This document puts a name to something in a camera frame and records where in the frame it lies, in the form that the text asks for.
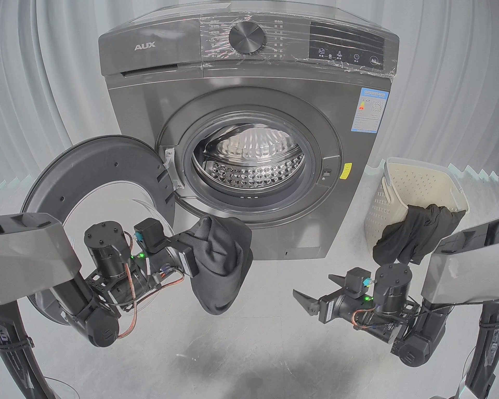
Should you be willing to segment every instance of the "energy label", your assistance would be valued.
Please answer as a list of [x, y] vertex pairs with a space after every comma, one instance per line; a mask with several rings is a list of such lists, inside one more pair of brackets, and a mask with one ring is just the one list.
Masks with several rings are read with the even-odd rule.
[[352, 132], [377, 133], [387, 100], [387, 91], [363, 87], [353, 119]]

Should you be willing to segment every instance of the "aux logo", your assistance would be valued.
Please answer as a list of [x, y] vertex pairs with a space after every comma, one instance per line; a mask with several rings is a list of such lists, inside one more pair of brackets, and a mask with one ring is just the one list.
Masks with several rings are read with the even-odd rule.
[[146, 44], [138, 44], [138, 45], [135, 46], [135, 50], [145, 50], [146, 48], [156, 47], [154, 45], [154, 43], [156, 43], [156, 42], [155, 41], [150, 41], [149, 43], [146, 43]]

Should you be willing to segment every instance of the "washing machine door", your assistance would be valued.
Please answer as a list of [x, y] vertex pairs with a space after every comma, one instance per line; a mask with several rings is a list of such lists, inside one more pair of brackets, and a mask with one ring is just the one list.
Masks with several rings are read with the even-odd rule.
[[[115, 220], [132, 232], [153, 217], [165, 235], [173, 235], [175, 198], [168, 171], [152, 148], [127, 136], [101, 136], [57, 157], [33, 184], [21, 212], [48, 213], [63, 223], [85, 278], [95, 269], [83, 242], [90, 226]], [[47, 318], [68, 324], [50, 291], [28, 299]]]

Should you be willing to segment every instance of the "qr code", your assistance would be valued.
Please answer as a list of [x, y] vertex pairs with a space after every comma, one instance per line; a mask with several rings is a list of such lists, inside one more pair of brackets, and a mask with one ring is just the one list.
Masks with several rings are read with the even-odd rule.
[[383, 112], [384, 101], [373, 101], [371, 105], [371, 112]]

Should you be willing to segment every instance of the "yellow warning sticker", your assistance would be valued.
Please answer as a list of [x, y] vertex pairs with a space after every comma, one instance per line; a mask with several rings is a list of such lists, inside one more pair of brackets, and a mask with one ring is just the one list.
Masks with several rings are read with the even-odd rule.
[[340, 179], [345, 180], [348, 177], [348, 175], [350, 174], [351, 170], [352, 170], [352, 163], [350, 162], [350, 163], [345, 164], [345, 166], [343, 167], [343, 172], [340, 176]]

